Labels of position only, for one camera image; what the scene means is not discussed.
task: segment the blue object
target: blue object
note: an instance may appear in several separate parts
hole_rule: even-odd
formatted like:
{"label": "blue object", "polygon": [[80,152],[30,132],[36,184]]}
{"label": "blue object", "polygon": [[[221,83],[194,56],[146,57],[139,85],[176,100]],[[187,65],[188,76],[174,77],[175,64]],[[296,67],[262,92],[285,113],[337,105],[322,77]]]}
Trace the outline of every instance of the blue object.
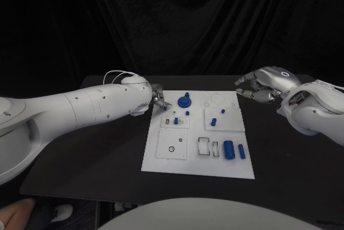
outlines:
{"label": "blue object", "polygon": [[182,108],[187,108],[191,106],[191,99],[188,92],[185,93],[185,96],[178,99],[178,105]]}
{"label": "blue object", "polygon": [[240,158],[246,159],[246,152],[244,152],[244,147],[241,144],[239,144],[239,153],[240,153]]}
{"label": "blue object", "polygon": [[217,119],[213,118],[213,120],[211,120],[211,126],[214,127],[215,125],[217,125]]}
{"label": "blue object", "polygon": [[224,142],[224,157],[226,159],[236,159],[233,141]]}

